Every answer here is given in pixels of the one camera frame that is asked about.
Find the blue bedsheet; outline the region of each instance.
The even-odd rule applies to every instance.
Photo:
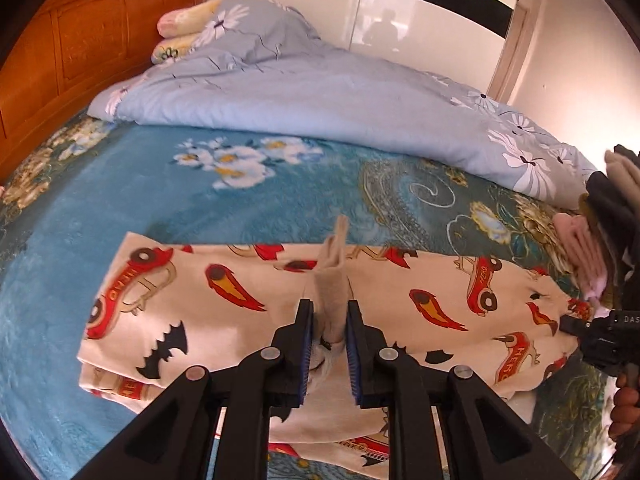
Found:
[[[424,156],[577,208],[594,166],[511,107],[451,79],[335,48],[290,8],[224,0],[217,12],[194,52],[105,90],[89,113]]]
[[[162,243],[320,243],[346,214],[352,243],[491,253],[545,266],[575,294],[548,227],[552,211],[412,156],[283,136],[114,126],[81,114],[25,161],[2,199],[0,416],[50,480],[71,477],[131,420],[122,406],[78,387],[76,360],[94,295],[127,231]],[[536,429],[569,428],[555,449],[587,478],[602,448],[604,382],[580,365],[550,381]],[[270,463],[272,479],[312,473],[353,478],[283,456]]]

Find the beige sock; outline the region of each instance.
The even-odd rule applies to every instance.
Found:
[[[626,198],[634,209],[636,216],[640,219],[640,184],[636,182],[628,171],[626,164],[620,161],[619,158],[627,160],[626,157],[617,153],[607,152],[605,154],[607,176]]]
[[[345,265],[348,230],[349,219],[338,216],[334,234],[322,244],[318,263],[311,272],[309,297],[314,302],[314,341],[309,363],[309,391],[326,379],[344,351],[347,302],[352,299]]]
[[[613,153],[616,160],[620,162],[631,175],[631,178],[636,182],[636,185],[640,187],[640,168],[638,168],[631,160],[619,153]]]

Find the bed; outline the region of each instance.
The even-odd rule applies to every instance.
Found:
[[[149,67],[158,18],[200,1],[48,0],[0,72],[0,418],[6,453],[17,449],[40,478],[71,477],[132,418],[78,387],[76,360],[127,231],[165,244],[320,243],[343,213],[352,243],[489,252],[542,266],[577,294],[550,228],[558,209],[437,160],[354,139],[89,117],[99,91]],[[206,153],[245,148],[269,153],[248,180],[206,164]],[[537,390],[533,427],[585,479],[606,458],[606,382],[573,357]],[[278,453],[270,475],[354,478]]]

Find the black bat logo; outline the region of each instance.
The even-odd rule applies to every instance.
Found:
[[[363,457],[363,459],[366,460],[366,462],[362,467],[368,467],[370,465],[376,465],[376,464],[379,464],[380,462],[384,462],[383,460],[379,458],[373,458],[372,456],[361,455],[361,457]]]
[[[291,408],[271,408],[269,411],[269,416],[277,416],[282,422],[287,420],[290,414]]]
[[[160,359],[169,361],[169,357],[174,355],[171,353],[173,348],[177,348],[183,354],[189,353],[189,347],[187,346],[187,334],[184,331],[184,323],[180,322],[180,325],[170,325],[169,332],[164,332],[162,340],[156,340],[156,349],[151,351],[148,357],[145,357],[144,367],[136,367],[136,370],[147,379],[159,379],[160,378]]]
[[[427,352],[424,362],[430,365],[440,365],[446,363],[453,357],[453,354],[447,354],[444,350],[432,350]]]

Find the pillow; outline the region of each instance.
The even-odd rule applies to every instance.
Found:
[[[151,63],[154,65],[166,61],[170,57],[182,57],[189,52],[191,43],[199,36],[199,34],[188,34],[186,36],[178,36],[170,40],[162,40],[158,43],[151,54]]]
[[[186,9],[172,10],[158,20],[158,32],[163,38],[201,32],[219,4],[220,0],[211,0]]]

